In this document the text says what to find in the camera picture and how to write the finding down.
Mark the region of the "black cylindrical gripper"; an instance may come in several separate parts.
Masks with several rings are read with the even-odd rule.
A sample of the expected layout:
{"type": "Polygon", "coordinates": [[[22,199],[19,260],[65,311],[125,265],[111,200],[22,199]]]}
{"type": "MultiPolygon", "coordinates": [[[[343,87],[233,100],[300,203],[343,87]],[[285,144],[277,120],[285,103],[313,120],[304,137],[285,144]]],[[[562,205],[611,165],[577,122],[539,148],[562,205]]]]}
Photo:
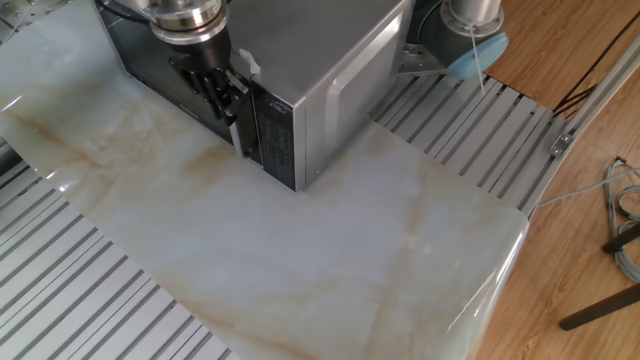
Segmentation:
{"type": "Polygon", "coordinates": [[[191,92],[200,95],[216,118],[231,125],[251,97],[251,82],[232,68],[231,38],[223,30],[209,40],[190,45],[170,45],[169,64],[191,92]],[[208,71],[214,71],[215,91],[208,71]]]}

